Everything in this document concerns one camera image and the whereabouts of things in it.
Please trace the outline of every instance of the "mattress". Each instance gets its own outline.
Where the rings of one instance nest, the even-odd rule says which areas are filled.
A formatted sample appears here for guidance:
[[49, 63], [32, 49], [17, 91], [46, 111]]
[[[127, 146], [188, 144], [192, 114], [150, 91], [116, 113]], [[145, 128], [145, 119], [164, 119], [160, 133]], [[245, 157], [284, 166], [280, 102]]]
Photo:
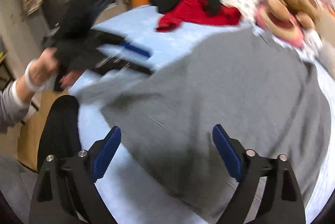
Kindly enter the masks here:
[[[249, 27], [242, 23], [237, 27], [214, 27], [192, 23], [183, 23], [172, 32], [155, 32], [155, 26], [161, 14], [155, 7], [142, 6], [117, 17], [109, 19], [94, 28], [106, 32], [124, 35], [137, 45], [153, 51], [153, 56], [145, 61], [138, 54], [120, 47], [104, 45], [102, 52], [109, 55], [116, 53], [139, 63], [149, 64], [159, 69], [177, 58], [180, 58], [204, 38], [218, 32], [230, 32]], [[309, 60], [304, 52], [298, 51], [303, 60]], [[306, 222], [311, 223], [322, 210], [335, 189], [335, 81], [326, 70], [315, 62], [318, 71], [320, 89], [326, 96], [331, 108], [331, 138], [327, 155], [308, 205], [305, 208]], [[103, 139], [109, 132], [106, 121], [100, 113], [101, 107], [109, 98], [123, 89], [141, 81], [142, 76], [122, 71], [109, 72], [102, 78], [93, 72], [86, 71], [70, 89], [70, 94], [78, 97], [79, 138], [83, 149], [88, 149], [96, 140]], [[178, 199], [169, 196], [131, 157], [129, 152], [120, 146], [105, 176], [96, 182], [96, 187], [106, 206], [118, 223], [206, 223], [189, 207]]]

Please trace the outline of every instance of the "person's leg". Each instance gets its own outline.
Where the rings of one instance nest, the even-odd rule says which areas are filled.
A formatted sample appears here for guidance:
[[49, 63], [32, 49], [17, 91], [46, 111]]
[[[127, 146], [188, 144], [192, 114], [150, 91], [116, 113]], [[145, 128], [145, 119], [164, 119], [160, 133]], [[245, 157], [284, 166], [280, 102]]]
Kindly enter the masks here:
[[52, 154], [58, 159], [73, 157], [81, 150], [78, 134], [79, 104], [74, 96], [64, 95], [53, 103], [42, 132], [37, 153], [37, 170]]

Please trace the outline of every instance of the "silver bolt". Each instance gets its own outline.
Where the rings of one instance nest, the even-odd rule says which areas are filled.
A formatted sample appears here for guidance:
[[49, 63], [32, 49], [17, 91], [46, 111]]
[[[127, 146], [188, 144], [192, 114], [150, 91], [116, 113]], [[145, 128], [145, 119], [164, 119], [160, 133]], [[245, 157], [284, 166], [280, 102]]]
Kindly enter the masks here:
[[287, 161], [287, 157], [284, 154], [280, 154], [279, 159], [281, 159], [283, 162]]
[[248, 149], [246, 151], [247, 155], [250, 156], [250, 157], [254, 157], [256, 155], [256, 152], [253, 151], [252, 149]]
[[78, 152], [78, 156], [79, 157], [85, 157], [87, 155], [87, 151], [86, 150], [81, 150]]
[[49, 156], [46, 157], [46, 160], [47, 160], [48, 162], [51, 162], [53, 159], [54, 159], [54, 156], [53, 156], [53, 155], [49, 155]]

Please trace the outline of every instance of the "light blue bed sheet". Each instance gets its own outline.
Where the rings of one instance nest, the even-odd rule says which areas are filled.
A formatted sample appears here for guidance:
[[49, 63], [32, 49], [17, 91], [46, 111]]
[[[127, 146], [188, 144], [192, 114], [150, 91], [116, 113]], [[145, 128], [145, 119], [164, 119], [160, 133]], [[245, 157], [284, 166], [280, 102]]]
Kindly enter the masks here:
[[[172, 32], [158, 33], [155, 27], [160, 17], [161, 14], [156, 12], [155, 7], [142, 6], [94, 27], [102, 31], [122, 34], [139, 46], [151, 49], [153, 55], [149, 60], [145, 61], [138, 54], [110, 45], [102, 46], [101, 51], [109, 55], [118, 53], [128, 59], [159, 69], [189, 53], [193, 46], [211, 34], [230, 32], [249, 26], [247, 23], [242, 23], [238, 27], [183, 23], [180, 28]], [[83, 149], [89, 149], [96, 140], [103, 139], [110, 130], [100, 113], [101, 107], [142, 78], [143, 76], [130, 71], [109, 72], [102, 78], [86, 71], [78, 79], [70, 89], [70, 94], [77, 96], [80, 102], [78, 128]], [[118, 148], [105, 176], [96, 182], [96, 188], [120, 224], [207, 223], [184, 203], [169, 196], [165, 188], [138, 165], [123, 145]], [[311, 222], [311, 218], [314, 219], [313, 215], [318, 211], [314, 207], [320, 207], [320, 200], [313, 202], [311, 199], [309, 204], [312, 204], [312, 209], [310, 209], [311, 213], [307, 214], [309, 216], [307, 223]]]

